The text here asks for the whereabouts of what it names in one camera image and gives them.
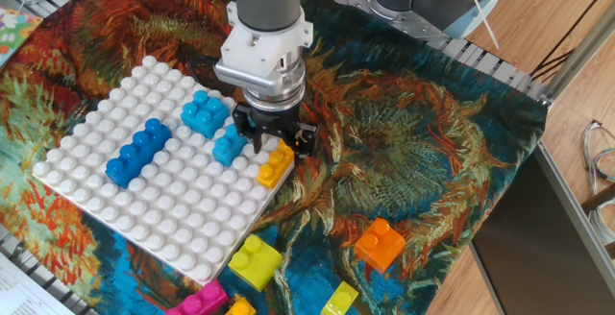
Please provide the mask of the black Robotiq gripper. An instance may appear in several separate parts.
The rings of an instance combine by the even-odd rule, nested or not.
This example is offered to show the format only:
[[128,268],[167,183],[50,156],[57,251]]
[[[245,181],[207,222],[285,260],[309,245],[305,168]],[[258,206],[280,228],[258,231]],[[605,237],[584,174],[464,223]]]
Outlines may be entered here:
[[299,106],[281,111],[265,111],[244,104],[237,104],[232,112],[237,133],[246,137],[255,153],[262,147],[262,134],[286,133],[285,143],[298,158],[310,157],[316,143],[318,128],[301,123]]

